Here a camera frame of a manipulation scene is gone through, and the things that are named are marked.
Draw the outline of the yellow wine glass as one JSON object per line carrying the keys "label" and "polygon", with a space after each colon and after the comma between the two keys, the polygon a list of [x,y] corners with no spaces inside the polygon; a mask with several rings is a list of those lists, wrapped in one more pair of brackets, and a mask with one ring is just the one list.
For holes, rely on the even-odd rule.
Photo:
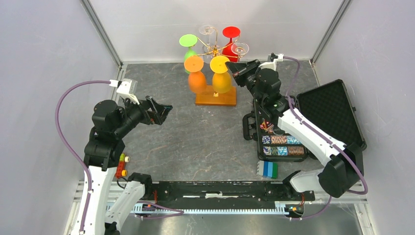
{"label": "yellow wine glass", "polygon": [[219,94],[227,93],[231,85],[231,76],[228,73],[226,62],[229,62],[229,58],[223,55],[214,57],[210,62],[210,69],[214,72],[212,77],[212,87],[215,92]]}

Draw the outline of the orange wine glass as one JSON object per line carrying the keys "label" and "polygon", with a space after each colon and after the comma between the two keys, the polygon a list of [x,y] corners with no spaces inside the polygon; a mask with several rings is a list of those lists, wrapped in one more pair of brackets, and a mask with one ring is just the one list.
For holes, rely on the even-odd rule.
{"label": "orange wine glass", "polygon": [[195,93],[203,93],[207,88],[205,75],[201,72],[204,61],[199,56],[190,56],[184,61],[184,68],[189,72],[188,86]]}

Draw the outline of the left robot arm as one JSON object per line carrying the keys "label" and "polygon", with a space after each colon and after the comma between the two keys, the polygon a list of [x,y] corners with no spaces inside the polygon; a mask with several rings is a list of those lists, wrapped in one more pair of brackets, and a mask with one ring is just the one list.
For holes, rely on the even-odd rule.
{"label": "left robot arm", "polygon": [[162,125],[171,105],[145,100],[124,99],[121,107],[113,100],[97,103],[92,115],[93,128],[84,149],[85,184],[72,235],[118,235],[133,206],[154,193],[151,176],[132,173],[125,188],[109,211],[110,188],[125,148],[123,138],[138,124]]}

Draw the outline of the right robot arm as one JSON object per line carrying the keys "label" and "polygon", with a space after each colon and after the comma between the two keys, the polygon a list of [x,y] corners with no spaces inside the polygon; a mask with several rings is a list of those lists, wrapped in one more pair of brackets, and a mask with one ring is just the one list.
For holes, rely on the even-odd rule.
{"label": "right robot arm", "polygon": [[335,139],[309,121],[295,108],[289,95],[280,93],[281,81],[277,72],[277,60],[261,63],[253,60],[245,63],[225,63],[237,85],[246,87],[254,98],[254,104],[265,119],[294,136],[320,161],[322,169],[293,174],[283,185],[283,195],[297,199],[302,192],[325,191],[339,198],[345,192],[358,195],[368,193],[363,171],[357,165],[361,153]]}

